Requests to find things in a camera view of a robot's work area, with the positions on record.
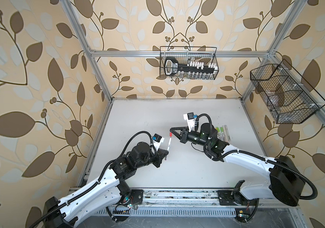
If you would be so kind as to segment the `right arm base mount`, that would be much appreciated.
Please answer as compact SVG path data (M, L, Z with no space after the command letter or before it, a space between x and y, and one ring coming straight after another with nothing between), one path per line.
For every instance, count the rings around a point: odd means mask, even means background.
M220 206L248 207L255 206L258 202L258 199L246 199L239 192L233 190L219 190L217 195Z

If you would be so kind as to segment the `white marker pink tip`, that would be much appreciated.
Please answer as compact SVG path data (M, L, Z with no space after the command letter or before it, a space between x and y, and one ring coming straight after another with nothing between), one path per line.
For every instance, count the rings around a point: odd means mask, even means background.
M224 132L225 132L226 140L227 140L227 142L230 142L231 141L231 136L230 136L230 133L228 131L227 125L225 125L224 128L225 128Z

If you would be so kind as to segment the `white marker orange tip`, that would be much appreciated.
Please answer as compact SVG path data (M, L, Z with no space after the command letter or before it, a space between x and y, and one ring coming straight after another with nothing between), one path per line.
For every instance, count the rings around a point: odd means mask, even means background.
M230 136L229 136L228 128L227 128L226 125L223 125L223 126L222 126L222 133L223 133L223 135L224 135L225 141L226 141L226 142L229 142L229 141L230 141Z

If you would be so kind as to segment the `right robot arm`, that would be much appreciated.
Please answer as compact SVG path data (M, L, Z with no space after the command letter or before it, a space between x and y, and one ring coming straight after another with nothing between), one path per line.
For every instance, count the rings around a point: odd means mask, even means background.
M223 196L226 202L244 205L253 200L277 199L296 207L300 200L313 200L318 196L314 183L299 172L290 158L265 157L241 150L218 139L218 132L209 123L204 123L200 132L189 127L173 127L170 134L181 143L201 145L202 152L212 161L236 164L265 178L259 182L238 181L231 193Z

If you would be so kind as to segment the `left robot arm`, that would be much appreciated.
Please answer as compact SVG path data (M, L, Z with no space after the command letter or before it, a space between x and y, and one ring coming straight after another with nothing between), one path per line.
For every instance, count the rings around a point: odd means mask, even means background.
M130 152L109 161L99 177L72 194L61 199L46 201L41 218L30 225L36 228L43 223L46 228L76 228L95 212L115 204L128 202L131 189L125 182L137 169L153 164L160 167L169 154L156 149L153 144L139 142Z

